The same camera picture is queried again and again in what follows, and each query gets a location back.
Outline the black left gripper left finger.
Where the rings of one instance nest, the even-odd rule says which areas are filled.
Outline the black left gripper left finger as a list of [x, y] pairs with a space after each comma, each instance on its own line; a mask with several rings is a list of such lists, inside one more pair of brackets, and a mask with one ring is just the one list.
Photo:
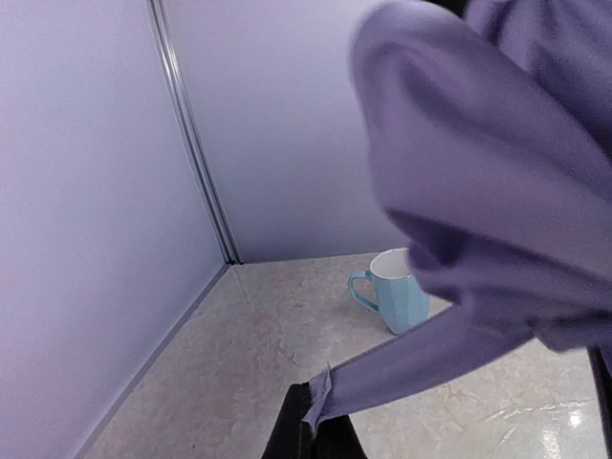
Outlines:
[[311, 406], [309, 385], [292, 384], [283, 400], [262, 459], [366, 459], [348, 416], [323, 422], [314, 434], [303, 420]]

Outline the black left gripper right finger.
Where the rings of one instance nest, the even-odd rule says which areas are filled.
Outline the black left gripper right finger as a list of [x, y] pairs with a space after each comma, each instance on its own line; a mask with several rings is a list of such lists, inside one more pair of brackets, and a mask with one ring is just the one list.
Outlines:
[[611, 381], [611, 347], [594, 347], [588, 349], [588, 357], [593, 371], [593, 378], [598, 394], [601, 414], [601, 429], [606, 446], [607, 457], [612, 458], [612, 381]]

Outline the lavender folding umbrella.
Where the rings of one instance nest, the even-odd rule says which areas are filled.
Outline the lavender folding umbrella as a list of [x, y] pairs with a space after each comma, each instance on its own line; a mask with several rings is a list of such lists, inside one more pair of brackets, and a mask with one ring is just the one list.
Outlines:
[[416, 329], [311, 382], [311, 427], [449, 382], [530, 339], [611, 359], [611, 5], [370, 12], [352, 72], [373, 186], [407, 236]]

